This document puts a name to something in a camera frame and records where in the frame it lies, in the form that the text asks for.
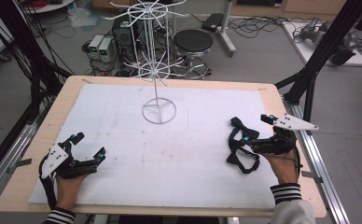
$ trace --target floor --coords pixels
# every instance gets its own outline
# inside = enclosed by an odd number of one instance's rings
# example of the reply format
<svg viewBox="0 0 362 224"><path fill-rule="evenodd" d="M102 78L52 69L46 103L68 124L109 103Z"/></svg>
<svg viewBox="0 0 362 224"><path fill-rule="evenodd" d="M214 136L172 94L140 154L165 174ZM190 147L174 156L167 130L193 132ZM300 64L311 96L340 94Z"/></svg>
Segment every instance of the floor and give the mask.
<svg viewBox="0 0 362 224"><path fill-rule="evenodd" d="M42 22L52 32L48 40L64 62L79 75L90 72L82 45L95 34L106 34L111 21L99 18L90 28L71 28L65 10L43 15ZM198 28L192 17L181 21L186 27ZM218 35L203 58L213 74L205 81L276 83L297 73L304 65L282 28L260 32L256 38L245 38L228 30L237 52L229 56ZM37 39L44 52L42 39ZM0 61L0 144L30 103L30 84L14 61ZM279 90L286 93L289 87ZM312 123L320 127L313 133L341 203L351 223L362 223L362 67L325 66L316 80ZM0 223L36 223L46 214L0 213ZM84 223L85 215L78 215L76 223ZM241 223L268 223L267 218L241 218ZM318 218L317 223L333 223L330 216Z"/></svg>

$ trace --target white paper surface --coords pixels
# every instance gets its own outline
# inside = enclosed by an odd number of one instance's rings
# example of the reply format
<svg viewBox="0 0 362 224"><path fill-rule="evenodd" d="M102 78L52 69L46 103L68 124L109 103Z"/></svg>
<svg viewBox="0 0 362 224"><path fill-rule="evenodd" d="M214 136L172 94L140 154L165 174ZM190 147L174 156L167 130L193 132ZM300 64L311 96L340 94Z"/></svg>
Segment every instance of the white paper surface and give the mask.
<svg viewBox="0 0 362 224"><path fill-rule="evenodd" d="M85 85L69 113L56 143L73 133L85 138L72 148L85 161L101 147L106 159L89 175L79 204L204 208L273 208L269 187L276 178L261 157L259 168L244 175L226 163L230 154L230 119L272 135L260 121L265 113L258 92L190 88L158 88L159 97L172 100L175 118L152 124L142 115L143 104L155 97L153 88ZM254 160L240 154L244 167ZM30 203L46 203L38 181Z"/></svg>

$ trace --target stool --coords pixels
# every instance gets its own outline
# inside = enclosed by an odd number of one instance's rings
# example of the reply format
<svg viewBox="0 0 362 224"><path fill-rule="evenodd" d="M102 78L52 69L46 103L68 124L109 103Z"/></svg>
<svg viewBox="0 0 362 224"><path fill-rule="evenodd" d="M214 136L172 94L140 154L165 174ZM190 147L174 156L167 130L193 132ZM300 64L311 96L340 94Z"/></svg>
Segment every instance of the stool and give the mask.
<svg viewBox="0 0 362 224"><path fill-rule="evenodd" d="M174 48L183 57L175 61L174 76L181 78L202 78L212 71L207 63L198 58L207 54L213 46L213 38L199 30L180 31L174 36Z"/></svg>

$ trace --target hand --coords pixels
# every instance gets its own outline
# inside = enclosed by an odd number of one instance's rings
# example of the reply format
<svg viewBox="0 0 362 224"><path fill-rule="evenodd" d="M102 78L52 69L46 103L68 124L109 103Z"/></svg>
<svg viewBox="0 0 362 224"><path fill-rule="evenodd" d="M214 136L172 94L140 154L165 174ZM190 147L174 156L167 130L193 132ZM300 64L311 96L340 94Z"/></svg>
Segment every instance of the hand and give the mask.
<svg viewBox="0 0 362 224"><path fill-rule="evenodd" d="M61 176L56 175L56 182L58 186L58 199L56 206L71 210L77 202L77 196L81 187L82 181L87 175L81 175L72 179L63 179Z"/></svg>
<svg viewBox="0 0 362 224"><path fill-rule="evenodd" d="M266 153L261 155L271 164L271 169L277 176L279 184L298 183L293 150L281 155Z"/></svg>

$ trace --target black and white striped sleeve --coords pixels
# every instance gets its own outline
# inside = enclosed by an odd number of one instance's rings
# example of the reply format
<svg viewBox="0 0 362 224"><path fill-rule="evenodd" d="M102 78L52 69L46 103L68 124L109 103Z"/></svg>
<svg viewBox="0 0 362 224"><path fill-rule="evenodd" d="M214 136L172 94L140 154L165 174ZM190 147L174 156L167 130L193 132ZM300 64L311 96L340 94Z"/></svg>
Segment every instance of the black and white striped sleeve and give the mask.
<svg viewBox="0 0 362 224"><path fill-rule="evenodd" d="M71 211L55 207L47 216L44 224L73 224L76 214Z"/></svg>
<svg viewBox="0 0 362 224"><path fill-rule="evenodd" d="M271 187L275 203L289 202L302 199L299 184L282 184Z"/></svg>
<svg viewBox="0 0 362 224"><path fill-rule="evenodd" d="M310 203L302 200L299 184L271 187L275 207L271 224L314 224L314 211Z"/></svg>

